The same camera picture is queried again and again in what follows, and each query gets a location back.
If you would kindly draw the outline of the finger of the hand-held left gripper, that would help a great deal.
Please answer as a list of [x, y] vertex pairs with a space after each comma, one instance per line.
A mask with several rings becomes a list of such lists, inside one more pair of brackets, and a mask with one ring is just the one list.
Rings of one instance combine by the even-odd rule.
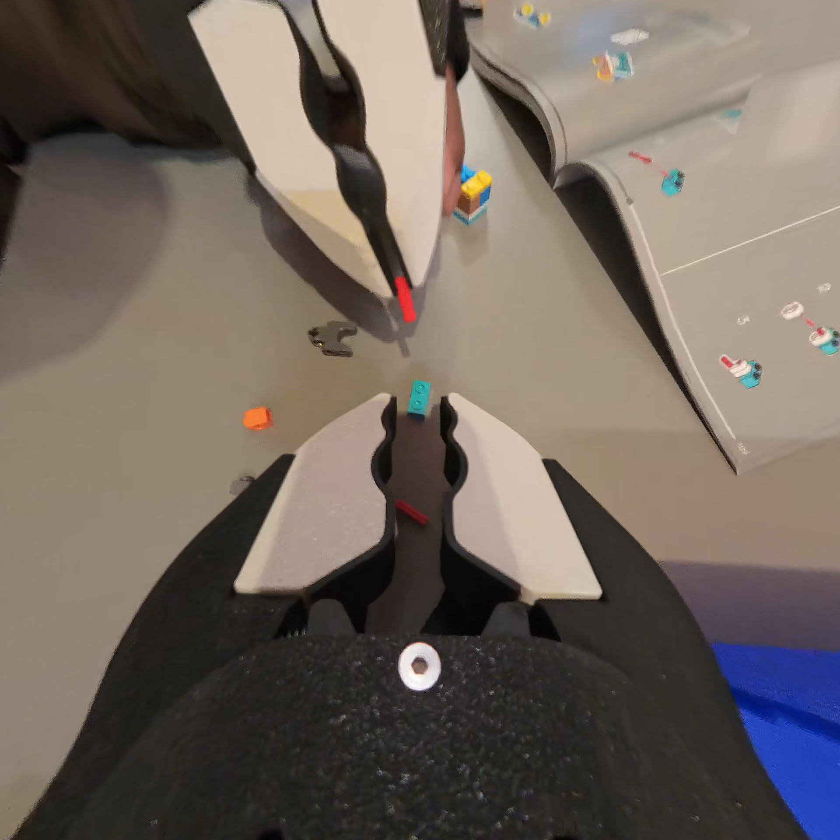
[[363, 230], [340, 192], [333, 153], [301, 98], [301, 58], [275, 2], [204, 2], [188, 16], [242, 134], [255, 178], [336, 267], [393, 297]]
[[355, 71], [366, 143], [386, 187], [386, 214], [412, 281], [425, 282], [442, 220], [445, 78], [417, 1], [319, 2], [332, 43]]

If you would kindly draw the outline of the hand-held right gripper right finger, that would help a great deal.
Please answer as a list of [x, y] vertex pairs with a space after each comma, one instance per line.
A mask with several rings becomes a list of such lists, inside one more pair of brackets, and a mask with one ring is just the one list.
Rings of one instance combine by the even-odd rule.
[[452, 392], [440, 403], [448, 544], [521, 601], [597, 601], [603, 590], [538, 450]]

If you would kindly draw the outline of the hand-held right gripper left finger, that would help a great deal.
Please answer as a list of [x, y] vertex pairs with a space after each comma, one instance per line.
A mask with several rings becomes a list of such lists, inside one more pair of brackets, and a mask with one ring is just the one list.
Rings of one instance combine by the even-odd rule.
[[234, 580], [239, 595], [310, 595], [393, 540], [396, 399], [380, 393], [292, 457]]

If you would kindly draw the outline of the multicolour toy brick assembly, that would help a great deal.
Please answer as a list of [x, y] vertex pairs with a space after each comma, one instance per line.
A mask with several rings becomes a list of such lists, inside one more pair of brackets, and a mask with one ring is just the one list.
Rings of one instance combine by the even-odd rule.
[[460, 173], [460, 193], [453, 215], [470, 226], [487, 212], [493, 179], [484, 170], [474, 170], [463, 164]]

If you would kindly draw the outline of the blue plastic bin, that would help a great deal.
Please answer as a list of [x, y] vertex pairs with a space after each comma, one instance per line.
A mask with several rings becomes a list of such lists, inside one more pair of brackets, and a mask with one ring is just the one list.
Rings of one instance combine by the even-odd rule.
[[839, 653], [714, 644], [752, 746], [806, 834], [839, 838]]

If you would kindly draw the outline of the person's left forearm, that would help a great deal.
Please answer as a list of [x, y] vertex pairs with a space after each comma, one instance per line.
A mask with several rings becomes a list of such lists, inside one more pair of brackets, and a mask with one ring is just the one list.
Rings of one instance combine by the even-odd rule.
[[130, 2], [2, 1], [2, 164], [77, 130], [184, 149], [220, 144], [165, 84]]

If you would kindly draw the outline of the grey desk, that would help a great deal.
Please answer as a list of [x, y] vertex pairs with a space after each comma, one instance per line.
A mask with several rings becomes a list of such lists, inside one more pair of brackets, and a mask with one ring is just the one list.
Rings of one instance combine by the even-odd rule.
[[[104, 135], [35, 153], [2, 272], [2, 838], [52, 781], [175, 556], [261, 473], [414, 376], [557, 459], [677, 583], [709, 639], [838, 650], [838, 442], [735, 477], [637, 324], [601, 189], [551, 193], [473, 77], [498, 196], [445, 226], [412, 338], [356, 297], [238, 163]], [[308, 331], [352, 322], [351, 358]], [[246, 410], [274, 426], [252, 431]]]

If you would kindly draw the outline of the person's left hand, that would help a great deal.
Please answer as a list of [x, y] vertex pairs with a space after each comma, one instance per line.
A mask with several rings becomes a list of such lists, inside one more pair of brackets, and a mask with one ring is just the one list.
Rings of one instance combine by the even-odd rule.
[[446, 69], [446, 134], [444, 147], [443, 215], [450, 217], [461, 194], [461, 172], [466, 152], [466, 137], [460, 107], [458, 80], [454, 67]]

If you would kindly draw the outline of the black notched flat piece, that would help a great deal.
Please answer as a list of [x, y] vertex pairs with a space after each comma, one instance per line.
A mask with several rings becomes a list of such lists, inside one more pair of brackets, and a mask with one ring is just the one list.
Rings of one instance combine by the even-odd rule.
[[308, 331], [308, 339], [310, 344], [324, 355], [333, 358], [351, 358], [354, 352], [345, 340], [356, 336], [357, 333], [358, 327], [354, 323], [332, 320], [311, 328]]

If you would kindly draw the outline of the grey instruction booklet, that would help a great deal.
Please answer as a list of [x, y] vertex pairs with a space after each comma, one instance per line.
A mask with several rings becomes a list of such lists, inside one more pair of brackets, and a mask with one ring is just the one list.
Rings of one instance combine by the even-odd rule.
[[838, 435], [838, 2], [485, 2], [478, 75], [595, 178], [733, 471]]

